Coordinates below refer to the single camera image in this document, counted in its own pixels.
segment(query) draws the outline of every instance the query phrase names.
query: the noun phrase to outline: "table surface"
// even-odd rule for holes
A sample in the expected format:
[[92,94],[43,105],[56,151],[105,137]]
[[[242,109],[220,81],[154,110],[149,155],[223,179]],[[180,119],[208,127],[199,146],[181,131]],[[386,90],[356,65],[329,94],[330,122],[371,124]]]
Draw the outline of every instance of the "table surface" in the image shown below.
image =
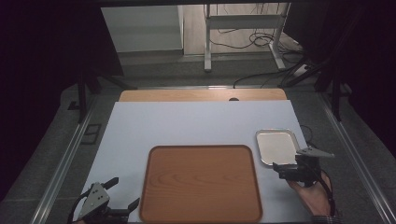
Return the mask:
[[[163,94],[157,94],[159,91],[124,92],[120,98],[123,101],[113,108],[84,189],[91,183],[106,182],[117,176],[120,183],[108,191],[111,198],[109,206],[126,207],[141,197],[152,148],[245,145],[252,151],[257,172],[263,208],[261,222],[309,220],[309,214],[296,193],[285,180],[278,178],[271,167],[263,164],[255,139],[259,130],[285,128],[295,133],[300,147],[306,147],[290,101],[270,100],[269,95],[277,92],[279,97],[283,91],[255,90],[256,99],[252,96],[252,90],[232,91],[233,94],[230,90],[161,91]],[[187,92],[199,93],[181,97]],[[137,98],[149,98],[151,102],[125,102],[139,94],[142,96]],[[214,101],[203,100],[206,94],[218,97],[214,97]],[[160,98],[171,101],[171,95],[178,102],[159,102]],[[230,96],[250,100],[227,102]],[[201,100],[186,102],[197,98]],[[138,210],[131,213],[129,221],[140,221]]]
[[146,90],[124,91],[120,102],[195,102],[195,101],[287,100],[281,89]]

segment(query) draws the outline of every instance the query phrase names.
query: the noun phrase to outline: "wall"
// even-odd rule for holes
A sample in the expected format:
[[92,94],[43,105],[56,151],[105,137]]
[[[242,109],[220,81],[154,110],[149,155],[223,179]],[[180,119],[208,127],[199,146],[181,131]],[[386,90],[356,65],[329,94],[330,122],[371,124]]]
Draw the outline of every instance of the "wall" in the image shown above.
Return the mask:
[[103,7],[117,52],[182,49],[178,6]]

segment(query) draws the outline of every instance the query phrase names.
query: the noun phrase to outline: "wooden tray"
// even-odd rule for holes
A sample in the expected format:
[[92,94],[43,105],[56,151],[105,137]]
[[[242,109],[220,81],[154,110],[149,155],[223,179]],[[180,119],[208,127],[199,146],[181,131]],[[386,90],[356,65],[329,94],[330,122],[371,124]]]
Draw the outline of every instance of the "wooden tray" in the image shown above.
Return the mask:
[[250,148],[153,148],[140,218],[148,223],[258,222],[262,202]]

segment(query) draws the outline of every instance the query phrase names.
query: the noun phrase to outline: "metal tray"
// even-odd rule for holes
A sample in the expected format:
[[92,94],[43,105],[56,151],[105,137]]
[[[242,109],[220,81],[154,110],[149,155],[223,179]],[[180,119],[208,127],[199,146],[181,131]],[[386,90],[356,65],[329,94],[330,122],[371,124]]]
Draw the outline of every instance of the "metal tray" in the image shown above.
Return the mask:
[[270,129],[256,132],[262,162],[267,165],[296,164],[296,151],[300,149],[291,130]]

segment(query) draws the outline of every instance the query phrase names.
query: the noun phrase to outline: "wire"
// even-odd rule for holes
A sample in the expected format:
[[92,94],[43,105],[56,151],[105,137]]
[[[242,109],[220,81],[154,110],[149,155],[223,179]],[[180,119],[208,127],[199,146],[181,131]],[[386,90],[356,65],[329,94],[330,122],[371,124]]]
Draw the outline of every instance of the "wire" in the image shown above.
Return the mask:
[[224,5],[224,11],[228,14],[228,11],[227,11],[227,9],[225,8],[225,4],[223,4]]
[[253,13],[254,9],[256,9],[258,5],[259,3],[256,3],[256,6],[253,8],[253,10],[250,11],[250,14]]
[[280,42],[280,41],[279,41],[279,46],[278,46],[278,48],[279,48],[279,52],[301,52],[301,53],[303,53],[302,50],[295,50],[295,49],[288,49],[288,48],[286,48],[286,47],[283,45],[283,43]]
[[76,211],[76,207],[77,207],[79,201],[81,201],[85,197],[88,197],[88,195],[90,195],[90,192],[91,192],[91,189],[85,191],[83,194],[78,196],[78,198],[76,199],[76,201],[73,204],[72,210],[69,213],[69,217],[67,218],[67,224],[73,223],[74,212]]
[[312,139],[314,138],[314,133],[312,132],[312,129],[306,125],[300,124],[300,127],[302,128],[306,128],[309,131],[309,139],[305,140],[305,142],[309,143],[312,141]]
[[320,185],[324,188],[324,190],[326,191],[327,194],[327,199],[329,201],[329,205],[330,205],[330,216],[333,217],[334,213],[335,213],[335,201],[334,198],[332,197],[332,180],[330,179],[330,176],[322,169],[320,169],[321,172],[323,172],[328,178],[329,178],[329,182],[330,182],[330,187],[326,184],[326,182],[324,182],[323,178],[320,175],[317,175],[317,173],[305,162],[302,162],[311,172],[312,174],[315,175],[315,177],[318,179],[318,182],[320,183]]
[[302,65],[302,62],[306,61],[306,57],[304,56],[297,64],[295,64],[292,69],[289,70],[289,72],[283,77],[282,81],[278,85],[279,88],[284,88],[285,83],[289,80],[289,78],[295,73],[297,67],[300,67]]
[[290,68],[288,68],[288,69],[286,69],[286,70],[283,70],[283,71],[278,71],[278,72],[274,72],[274,73],[261,73],[261,74],[255,74],[255,75],[250,75],[250,76],[247,76],[247,77],[241,77],[241,78],[239,78],[239,79],[237,79],[234,83],[233,83],[233,88],[234,89],[236,89],[236,84],[238,83],[238,82],[240,82],[240,81],[242,81],[242,80],[245,80],[245,79],[248,79],[248,78],[252,78],[252,77],[260,77],[260,76],[265,76],[265,75],[276,75],[276,74],[280,74],[280,75],[283,75],[283,73],[285,73],[285,72],[289,72],[289,71],[291,71],[292,69],[294,69],[299,63],[297,63],[297,64],[295,64],[294,66],[292,66],[292,67],[290,67]]
[[[262,47],[269,45],[270,41],[274,40],[274,37],[271,35],[268,35],[266,33],[255,32],[255,33],[251,34],[248,39],[250,40],[250,43],[253,43],[255,46],[262,48]],[[265,43],[264,44],[257,43],[257,41],[259,39],[265,41]]]
[[228,31],[221,31],[220,29],[218,29],[218,32],[219,32],[219,34],[227,34],[227,33],[230,33],[230,32],[237,31],[237,30],[239,30],[239,29],[232,29],[232,30],[228,30]]
[[285,57],[285,55],[290,55],[290,54],[303,55],[303,53],[300,52],[300,51],[283,52],[283,53],[281,54],[282,59],[285,60],[285,61],[288,62],[288,63],[297,63],[298,61],[297,61],[297,62],[296,62],[296,61],[291,61],[290,59],[288,59],[288,58]]
[[278,78],[278,77],[281,77],[283,74],[280,74],[279,76],[276,76],[276,77],[270,77],[270,78],[268,78],[267,80],[265,80],[263,83],[262,83],[262,85],[260,86],[260,89],[262,89],[264,86],[265,86],[265,84],[267,84],[270,80],[272,80],[272,79],[275,79],[275,78]]
[[221,44],[221,43],[215,43],[215,42],[213,42],[212,40],[210,40],[210,43],[212,43],[212,44],[214,44],[214,45],[224,46],[224,47],[227,47],[227,48],[232,48],[232,49],[245,49],[245,48],[248,48],[248,47],[250,47],[251,45],[254,44],[254,43],[250,43],[250,44],[248,44],[248,45],[246,45],[246,46],[244,46],[244,47],[235,47],[235,46],[231,46],[231,45],[226,45],[226,44]]
[[279,5],[280,5],[280,3],[277,3],[276,14],[277,14],[277,12],[279,11]]

